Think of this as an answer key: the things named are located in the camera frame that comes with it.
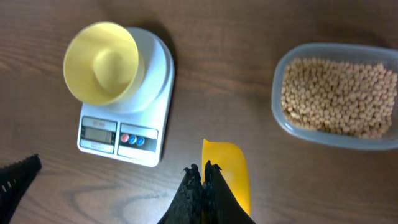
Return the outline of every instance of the wood grain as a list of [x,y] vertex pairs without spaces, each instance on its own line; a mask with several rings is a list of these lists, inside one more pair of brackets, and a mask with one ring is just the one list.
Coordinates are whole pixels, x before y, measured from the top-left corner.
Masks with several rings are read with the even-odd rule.
[[[397,223],[398,151],[290,136],[271,112],[279,59],[307,42],[398,48],[398,2],[1,0],[0,166],[39,153],[12,223],[156,223],[203,138],[237,144],[257,223]],[[81,153],[81,103],[63,81],[69,41],[113,21],[166,40],[177,59],[167,142],[147,168]]]

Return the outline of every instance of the kitchen scale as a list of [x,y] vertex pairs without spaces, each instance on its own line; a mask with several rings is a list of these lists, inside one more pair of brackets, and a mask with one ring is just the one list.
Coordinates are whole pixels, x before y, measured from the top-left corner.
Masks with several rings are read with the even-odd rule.
[[79,150],[154,167],[159,163],[174,82],[171,53],[155,34],[126,28],[144,58],[145,76],[129,99],[106,106],[83,103]]

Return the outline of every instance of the yellow scoop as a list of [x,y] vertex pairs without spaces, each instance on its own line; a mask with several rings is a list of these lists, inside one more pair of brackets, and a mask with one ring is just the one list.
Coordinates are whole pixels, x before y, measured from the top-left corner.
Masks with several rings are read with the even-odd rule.
[[221,174],[231,189],[241,208],[250,215],[250,184],[246,160],[240,148],[228,142],[203,142],[201,173],[202,183],[205,181],[205,165],[207,161],[218,164]]

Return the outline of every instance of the red button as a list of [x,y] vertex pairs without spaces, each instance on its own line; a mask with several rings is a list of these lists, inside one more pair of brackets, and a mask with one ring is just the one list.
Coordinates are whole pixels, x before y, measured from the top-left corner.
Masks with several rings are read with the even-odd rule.
[[120,141],[122,142],[127,142],[129,140],[129,135],[128,134],[122,134],[120,137]]

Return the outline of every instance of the chickpea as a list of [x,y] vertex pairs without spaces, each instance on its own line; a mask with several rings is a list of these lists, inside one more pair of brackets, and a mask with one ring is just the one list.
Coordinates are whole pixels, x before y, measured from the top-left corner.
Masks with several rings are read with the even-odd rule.
[[376,139],[392,125],[397,82],[382,63],[296,58],[285,67],[281,107],[297,127]]

